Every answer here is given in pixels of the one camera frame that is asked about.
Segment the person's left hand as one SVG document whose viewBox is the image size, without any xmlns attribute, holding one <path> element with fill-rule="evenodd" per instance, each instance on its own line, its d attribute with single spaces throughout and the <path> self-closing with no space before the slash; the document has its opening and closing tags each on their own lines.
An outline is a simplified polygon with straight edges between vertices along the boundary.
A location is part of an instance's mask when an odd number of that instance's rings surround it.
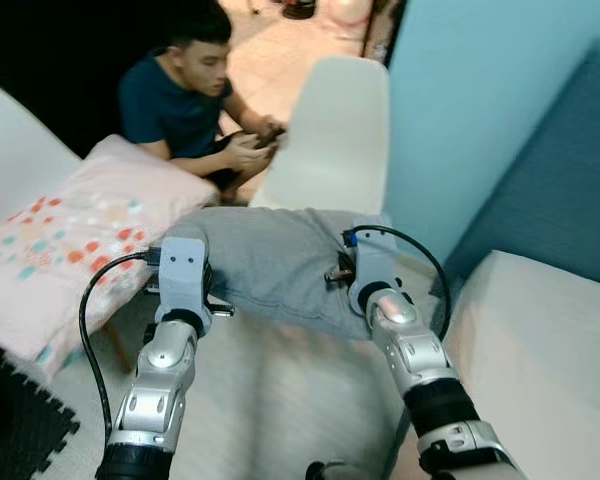
<svg viewBox="0 0 600 480">
<path fill-rule="evenodd" d="M 256 145 L 254 148 L 273 148 L 278 143 L 278 137 L 285 134 L 287 131 L 287 125 L 285 123 L 271 123 L 269 129 L 263 134 L 259 134 L 256 138 Z"/>
</svg>

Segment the person's right hand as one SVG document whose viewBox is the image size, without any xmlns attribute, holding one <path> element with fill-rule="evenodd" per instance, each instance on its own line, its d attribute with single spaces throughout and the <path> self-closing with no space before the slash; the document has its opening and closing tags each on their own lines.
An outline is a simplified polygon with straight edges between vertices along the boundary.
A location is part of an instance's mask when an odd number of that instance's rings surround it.
<svg viewBox="0 0 600 480">
<path fill-rule="evenodd" d="M 269 152 L 268 147 L 260 147 L 258 134 L 236 133 L 223 138 L 223 148 L 219 152 L 224 168 L 232 170 L 249 169 L 259 163 Z"/>
</svg>

